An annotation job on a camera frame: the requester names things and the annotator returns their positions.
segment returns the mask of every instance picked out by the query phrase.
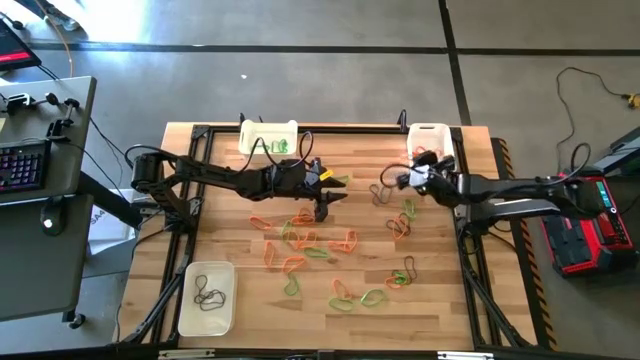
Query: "chair wheel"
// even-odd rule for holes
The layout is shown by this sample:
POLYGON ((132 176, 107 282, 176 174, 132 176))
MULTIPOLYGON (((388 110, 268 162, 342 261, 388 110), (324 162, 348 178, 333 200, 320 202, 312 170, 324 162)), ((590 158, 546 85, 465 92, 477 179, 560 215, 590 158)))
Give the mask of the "chair wheel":
POLYGON ((79 328, 80 326, 82 326, 82 324, 84 324, 85 320, 87 320, 87 318, 84 315, 77 314, 76 318, 73 319, 73 321, 68 324, 69 329, 75 330, 75 329, 79 328))

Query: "red power supply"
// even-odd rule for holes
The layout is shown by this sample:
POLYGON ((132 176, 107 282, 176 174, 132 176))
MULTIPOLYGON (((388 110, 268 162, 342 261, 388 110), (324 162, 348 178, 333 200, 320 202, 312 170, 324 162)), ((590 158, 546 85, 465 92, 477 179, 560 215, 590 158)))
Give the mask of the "red power supply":
POLYGON ((595 182, 606 211, 592 220, 561 216, 542 218, 553 267, 565 277, 635 267, 638 253, 618 214, 605 178, 589 176, 585 179, 595 182))

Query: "wooden table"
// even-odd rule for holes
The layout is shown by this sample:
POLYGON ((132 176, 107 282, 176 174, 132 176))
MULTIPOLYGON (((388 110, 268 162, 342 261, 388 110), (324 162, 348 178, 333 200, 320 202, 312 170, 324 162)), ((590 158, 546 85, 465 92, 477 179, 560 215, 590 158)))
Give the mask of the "wooden table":
MULTIPOLYGON (((193 125, 169 123, 162 148, 186 154, 193 125)), ((463 127, 462 131, 470 171, 496 178, 488 129, 463 127)), ((348 230, 354 230, 359 239, 356 250, 350 255, 331 253, 332 261, 308 259, 307 265, 295 272, 300 293, 287 296, 283 291, 287 277, 265 269, 264 242, 275 244, 277 265, 285 256, 295 254, 280 241, 279 230, 300 208, 311 208, 312 203, 291 199, 251 202, 233 191, 207 187, 194 261, 226 260, 235 265, 235 325, 222 337, 182 337, 180 347, 472 349, 450 210, 412 189, 395 192, 388 205, 376 207, 371 202, 369 186, 378 183, 385 165, 398 162, 406 153, 406 135, 314 136, 312 155, 320 156, 336 176, 350 176, 349 196, 329 206, 329 216, 322 224, 296 230, 303 235, 316 231, 323 248, 327 248, 327 241, 343 240, 348 230), (394 242, 385 222, 402 211, 404 199, 416 203, 417 219, 411 225, 412 234, 394 242), (251 215, 272 222, 274 229, 255 229, 248 221, 251 215), (403 268, 407 255, 415 258, 417 280, 399 290, 385 287, 385 278, 391 270, 403 268), (328 305, 334 278, 340 278, 355 295, 384 289, 389 301, 371 308, 357 304, 351 313, 336 311, 328 305)), ((212 163, 242 167, 246 160, 237 151, 237 141, 237 134, 215 135, 212 163)), ((254 167, 265 164, 252 163, 254 167)), ((162 223, 161 218, 148 222, 142 236, 161 228, 162 223)), ((158 296, 169 237, 168 233, 159 235, 141 244, 135 253, 120 312, 123 336, 140 323, 158 296)), ((484 247, 496 302, 521 335, 535 343, 516 254, 492 237, 485 237, 484 247)), ((168 308, 163 338, 168 334, 173 303, 168 308)), ((480 308, 483 333, 488 338, 486 314, 480 308)))

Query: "gray desk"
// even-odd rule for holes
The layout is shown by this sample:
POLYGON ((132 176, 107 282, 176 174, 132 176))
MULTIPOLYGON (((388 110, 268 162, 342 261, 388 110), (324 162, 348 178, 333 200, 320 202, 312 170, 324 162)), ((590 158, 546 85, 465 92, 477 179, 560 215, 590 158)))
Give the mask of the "gray desk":
POLYGON ((67 199, 67 225, 58 236, 42 232, 43 202, 0 206, 0 320, 68 311, 78 303, 93 199, 67 199))
MULTIPOLYGON (((84 149, 87 132, 89 130, 89 116, 96 92, 96 79, 90 76, 64 79, 61 81, 39 81, 25 84, 13 84, 0 87, 0 93, 5 97, 14 94, 27 93, 36 100, 44 99, 45 93, 54 93, 61 102, 66 98, 73 98, 80 102, 79 111, 72 113, 74 124, 65 129, 64 135, 71 139, 71 143, 84 149)), ((49 123, 62 119, 67 107, 41 104, 36 109, 21 109, 6 118, 0 130, 0 143, 18 142, 25 138, 42 139, 47 134, 49 123)), ((46 187, 42 190, 23 193, 0 194, 0 203, 23 201, 27 199, 41 199, 49 196, 73 194, 78 188, 80 167, 83 153, 69 145, 51 145, 51 164, 47 169, 46 187)))

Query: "concrete floor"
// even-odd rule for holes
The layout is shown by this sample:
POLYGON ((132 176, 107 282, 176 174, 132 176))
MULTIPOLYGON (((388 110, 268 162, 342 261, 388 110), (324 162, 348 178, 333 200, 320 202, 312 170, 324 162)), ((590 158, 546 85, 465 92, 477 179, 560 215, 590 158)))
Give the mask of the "concrete floor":
MULTIPOLYGON (((86 29, 69 41, 153 45, 339 45, 445 47, 437 0, 59 0, 86 29)), ((10 0, 0 8, 28 22, 23 37, 57 43, 54 32, 10 0)), ((635 0, 448 0, 458 47, 638 49, 635 0)), ((277 54, 74 51, 75 75, 98 79, 93 118, 118 146, 159 145, 168 121, 229 121, 238 113, 306 122, 461 123, 447 55, 277 54)), ((44 65, 68 75, 63 51, 37 51, 44 65)), ((555 76, 566 66, 600 73, 610 88, 640 91, 640 57, 460 56, 474 125, 490 127, 510 145, 519 176, 551 174, 555 143, 569 132, 555 76)), ((4 80, 46 79, 38 70, 4 80)), ((576 119, 572 147, 591 144, 593 159, 637 126, 640 111, 605 93, 597 80, 567 73, 562 89, 576 119)), ((93 131, 87 150, 117 176, 93 131)), ((106 184, 90 163, 83 169, 106 184)), ((126 186, 129 174, 125 174, 126 186)), ((563 350, 640 358, 640 276, 564 280, 536 243, 551 315, 563 350)), ((130 249, 94 263, 126 264, 130 249)), ((83 347, 111 340, 126 274, 85 279, 79 309, 89 317, 71 331, 58 314, 0 323, 20 341, 0 353, 83 347)))

